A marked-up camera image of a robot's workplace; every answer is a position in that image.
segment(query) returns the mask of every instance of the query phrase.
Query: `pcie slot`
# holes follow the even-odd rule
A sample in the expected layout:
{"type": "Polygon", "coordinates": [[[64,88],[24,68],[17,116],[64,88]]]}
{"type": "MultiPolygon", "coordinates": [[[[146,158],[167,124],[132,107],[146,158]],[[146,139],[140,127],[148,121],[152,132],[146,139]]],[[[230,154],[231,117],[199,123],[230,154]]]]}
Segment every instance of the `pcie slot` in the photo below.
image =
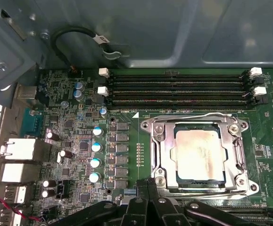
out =
{"type": "Polygon", "coordinates": [[[142,86],[240,86],[242,82],[201,82],[201,81],[135,81],[135,82],[113,82],[113,86],[130,87],[134,85],[142,86]]]}
{"type": "Polygon", "coordinates": [[[239,207],[233,207],[233,206],[217,206],[217,209],[220,209],[222,211],[228,212],[228,213],[265,213],[268,211],[268,209],[263,207],[251,207],[251,206],[239,206],[239,207]]]}
{"type": "Polygon", "coordinates": [[[113,86],[112,90],[114,91],[160,91],[161,89],[164,89],[166,91],[243,91],[243,87],[239,86],[188,86],[188,87],[182,87],[182,86],[140,86],[140,85],[134,85],[131,87],[122,87],[122,86],[113,86]]]}
{"type": "Polygon", "coordinates": [[[206,95],[206,96],[191,96],[191,97],[180,97],[180,96],[166,96],[166,95],[159,95],[159,96],[150,96],[150,95],[147,95],[145,97],[140,97],[140,96],[135,96],[135,97],[132,97],[132,96],[123,96],[123,97],[119,97],[119,96],[113,96],[112,97],[112,100],[113,101],[126,101],[127,98],[129,97],[129,101],[139,101],[140,99],[142,101],[144,101],[144,99],[146,100],[167,100],[167,101],[193,101],[194,99],[196,101],[200,101],[200,99],[208,99],[208,100],[211,100],[211,101],[214,101],[214,100],[219,100],[219,99],[222,99],[222,100],[229,100],[231,101],[232,99],[234,100],[246,100],[245,97],[242,97],[242,96],[236,96],[236,97],[226,97],[226,96],[211,96],[211,95],[206,95]]]}
{"type": "Polygon", "coordinates": [[[158,92],[116,92],[112,93],[111,97],[115,100],[138,100],[138,99],[175,99],[175,100],[192,100],[192,99],[223,99],[223,100],[246,100],[246,97],[243,97],[243,92],[224,92],[224,93],[210,93],[210,92],[202,92],[202,93],[158,93],[158,92]]]}
{"type": "Polygon", "coordinates": [[[236,81],[240,82],[242,78],[240,75],[189,75],[189,74],[179,74],[179,75],[165,75],[165,74],[151,74],[151,75],[114,75],[111,79],[116,82],[124,81],[236,81]]]}

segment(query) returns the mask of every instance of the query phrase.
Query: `screw hole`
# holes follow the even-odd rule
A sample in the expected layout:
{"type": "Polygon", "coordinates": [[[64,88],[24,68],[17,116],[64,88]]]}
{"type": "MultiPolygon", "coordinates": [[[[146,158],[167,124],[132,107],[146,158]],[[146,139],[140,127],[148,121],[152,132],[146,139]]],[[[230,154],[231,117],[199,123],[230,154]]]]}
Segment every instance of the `screw hole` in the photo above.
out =
{"type": "Polygon", "coordinates": [[[256,185],[251,185],[250,189],[255,192],[257,190],[257,186],[256,185]]]}
{"type": "Polygon", "coordinates": [[[112,194],[112,191],[110,189],[106,190],[106,194],[112,194]]]}
{"type": "Polygon", "coordinates": [[[242,127],[242,128],[246,128],[246,127],[247,127],[247,124],[246,124],[245,122],[243,122],[243,123],[241,124],[241,127],[242,127]]]}

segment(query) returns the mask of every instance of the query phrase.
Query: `connector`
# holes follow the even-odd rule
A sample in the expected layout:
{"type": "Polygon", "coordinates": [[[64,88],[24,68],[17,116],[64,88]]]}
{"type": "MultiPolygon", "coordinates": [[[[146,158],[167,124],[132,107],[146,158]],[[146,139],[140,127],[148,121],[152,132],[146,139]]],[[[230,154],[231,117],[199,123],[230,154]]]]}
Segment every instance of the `connector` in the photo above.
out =
{"type": "Polygon", "coordinates": [[[107,87],[106,86],[98,87],[98,94],[107,97],[108,96],[108,89],[107,89],[107,87]]]}
{"type": "Polygon", "coordinates": [[[0,182],[13,185],[28,185],[39,180],[41,165],[25,163],[3,163],[0,182]]]}
{"type": "MultiPolygon", "coordinates": [[[[31,207],[19,206],[16,209],[24,215],[29,216],[31,214],[31,207]]],[[[23,219],[12,210],[3,209],[0,212],[0,226],[25,226],[28,225],[28,222],[28,219],[23,219]]]]}
{"type": "Polygon", "coordinates": [[[34,197],[35,186],[6,186],[4,201],[9,204],[30,204],[34,197]]]}
{"type": "Polygon", "coordinates": [[[268,104],[268,97],[267,95],[261,95],[261,96],[257,96],[254,97],[254,101],[255,101],[255,105],[266,105],[268,104]]]}
{"type": "Polygon", "coordinates": [[[70,180],[58,181],[56,199],[66,199],[69,197],[70,180]]]}
{"type": "Polygon", "coordinates": [[[261,95],[265,95],[266,92],[266,88],[264,86],[258,86],[254,88],[254,96],[261,96],[261,95]]]}
{"type": "Polygon", "coordinates": [[[105,78],[110,77],[109,70],[107,68],[100,68],[99,69],[99,75],[104,76],[105,78]]]}
{"type": "Polygon", "coordinates": [[[47,161],[51,145],[38,139],[10,138],[0,149],[6,160],[47,161]]]}
{"type": "Polygon", "coordinates": [[[41,211],[41,217],[46,222],[56,219],[58,215],[58,206],[48,206],[41,211]]]}

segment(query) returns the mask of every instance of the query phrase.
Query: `microchip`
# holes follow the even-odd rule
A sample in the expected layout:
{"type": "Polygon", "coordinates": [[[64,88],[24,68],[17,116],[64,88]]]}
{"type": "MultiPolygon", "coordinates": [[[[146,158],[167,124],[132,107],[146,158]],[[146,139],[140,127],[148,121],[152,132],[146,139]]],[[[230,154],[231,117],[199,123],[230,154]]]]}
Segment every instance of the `microchip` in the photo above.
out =
{"type": "Polygon", "coordinates": [[[125,134],[125,133],[118,133],[116,135],[116,141],[117,142],[127,142],[129,140],[129,136],[128,134],[125,134]]]}
{"type": "Polygon", "coordinates": [[[69,169],[62,169],[62,175],[63,176],[69,176],[69,169]]]}
{"type": "Polygon", "coordinates": [[[116,153],[128,152],[128,145],[116,145],[116,153]]]}
{"type": "Polygon", "coordinates": [[[107,181],[106,188],[114,188],[114,181],[107,181]]]}
{"type": "Polygon", "coordinates": [[[117,167],[116,168],[116,176],[117,177],[126,177],[128,175],[128,168],[117,167]]]}
{"type": "Polygon", "coordinates": [[[128,163],[128,156],[117,156],[116,157],[116,164],[125,165],[127,163],[128,163]]]}
{"type": "Polygon", "coordinates": [[[109,147],[108,148],[108,152],[109,153],[115,153],[116,152],[116,148],[115,147],[109,147]]]}
{"type": "Polygon", "coordinates": [[[54,81],[51,83],[52,87],[59,87],[59,82],[58,81],[54,81]]]}
{"type": "Polygon", "coordinates": [[[126,122],[119,122],[117,124],[117,130],[118,131],[120,131],[120,130],[128,130],[128,129],[129,129],[129,125],[126,122]]]}
{"type": "Polygon", "coordinates": [[[59,120],[59,116],[57,116],[57,115],[50,116],[50,121],[58,121],[58,120],[59,120]]]}
{"type": "Polygon", "coordinates": [[[90,194],[86,193],[86,194],[81,194],[81,202],[88,202],[90,199],[90,194]]]}
{"type": "Polygon", "coordinates": [[[92,112],[92,118],[99,119],[99,111],[92,112]]]}
{"type": "Polygon", "coordinates": [[[116,137],[109,137],[109,142],[116,142],[116,137]]]}
{"type": "Polygon", "coordinates": [[[87,83],[87,88],[93,88],[93,82],[88,82],[87,83]]]}
{"type": "Polygon", "coordinates": [[[109,169],[109,170],[107,170],[107,176],[109,176],[109,177],[112,177],[112,176],[114,176],[116,174],[116,172],[115,172],[115,170],[114,169],[109,169]]]}
{"type": "Polygon", "coordinates": [[[82,149],[87,149],[88,150],[89,144],[86,142],[81,142],[80,143],[80,150],[82,149]]]}
{"type": "Polygon", "coordinates": [[[74,122],[73,121],[66,121],[65,122],[65,128],[73,128],[74,122]]]}
{"type": "Polygon", "coordinates": [[[115,181],[115,189],[126,189],[127,188],[127,180],[116,180],[115,181]]]}
{"type": "Polygon", "coordinates": [[[71,142],[65,142],[65,143],[64,143],[64,146],[65,146],[65,147],[71,147],[71,142]]]}
{"type": "Polygon", "coordinates": [[[86,99],[85,100],[85,105],[92,105],[92,100],[91,99],[86,99]]]}
{"type": "Polygon", "coordinates": [[[116,159],[110,159],[110,158],[108,158],[108,160],[107,160],[107,163],[108,164],[115,164],[116,163],[116,159]]]}
{"type": "Polygon", "coordinates": [[[115,131],[116,131],[116,126],[110,126],[110,127],[109,127],[109,130],[110,130],[111,132],[115,132],[115,131]]]}

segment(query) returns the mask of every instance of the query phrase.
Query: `motherboard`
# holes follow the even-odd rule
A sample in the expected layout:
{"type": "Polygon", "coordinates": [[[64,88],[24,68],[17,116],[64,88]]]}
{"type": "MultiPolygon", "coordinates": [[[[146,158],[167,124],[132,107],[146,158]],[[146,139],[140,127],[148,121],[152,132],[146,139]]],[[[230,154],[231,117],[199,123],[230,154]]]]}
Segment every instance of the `motherboard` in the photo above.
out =
{"type": "Polygon", "coordinates": [[[228,198],[202,196],[200,201],[223,209],[244,207],[239,216],[261,225],[265,219],[273,221],[260,212],[250,213],[246,209],[273,208],[273,69],[264,69],[259,76],[263,78],[267,91],[262,105],[252,104],[252,99],[244,100],[245,86],[234,77],[243,72],[241,69],[116,69],[108,72],[112,75],[109,78],[100,76],[98,70],[83,70],[78,74],[66,70],[41,71],[39,86],[50,97],[49,106],[43,110],[26,109],[21,137],[38,137],[51,144],[49,158],[43,161],[40,180],[35,186],[32,213],[37,216],[49,207],[54,207],[54,213],[47,222],[32,225],[45,226],[103,200],[120,205],[125,198],[137,195],[137,180],[154,177],[154,172],[158,174],[156,183],[160,191],[165,189],[165,184],[169,184],[175,174],[166,178],[162,169],[156,168],[152,149],[156,144],[155,149],[160,147],[161,151],[163,138],[155,137],[153,130],[158,135],[163,134],[166,128],[171,128],[170,120],[188,128],[174,133],[176,151],[171,150],[169,157],[173,160],[177,155],[174,171],[176,169],[176,176],[184,178],[185,182],[177,180],[182,186],[167,187],[167,192],[175,194],[173,197],[180,204],[193,199],[192,196],[180,196],[183,189],[189,193],[192,188],[191,194],[212,188],[217,188],[220,193],[227,189],[236,192],[238,189],[224,187],[221,183],[202,181],[228,180],[223,178],[221,167],[221,173],[216,169],[219,159],[223,158],[223,150],[216,150],[219,140],[223,139],[219,134],[229,139],[238,137],[236,142],[239,143],[230,142],[229,145],[240,148],[240,156],[234,162],[235,168],[228,166],[227,170],[246,172],[242,175],[244,178],[238,180],[238,185],[242,187],[244,183],[252,182],[248,187],[255,192],[228,198]],[[161,78],[160,75],[172,76],[171,79],[191,75],[189,81],[183,81],[190,84],[188,90],[175,94],[180,100],[178,104],[169,98],[173,98],[173,91],[181,90],[181,84],[174,86],[169,84],[171,81],[159,84],[156,79],[161,78]],[[138,76],[151,80],[138,84],[135,81],[138,76]],[[105,92],[109,88],[109,95],[98,93],[98,88],[104,88],[105,92]],[[184,101],[187,104],[181,105],[184,99],[187,99],[184,101]],[[210,123],[213,120],[218,122],[218,126],[210,123]],[[230,120],[233,127],[224,135],[221,123],[230,123],[230,120]],[[185,137],[192,137],[194,142],[188,142],[185,137]],[[183,147],[193,150],[196,140],[198,145],[209,142],[204,146],[209,154],[204,155],[201,150],[186,154],[182,150],[183,147]],[[206,166],[203,163],[200,167],[202,160],[208,160],[215,167],[202,170],[206,166]],[[63,183],[66,190],[63,197],[56,198],[54,193],[50,193],[48,188],[54,183],[52,181],[63,183]]]}

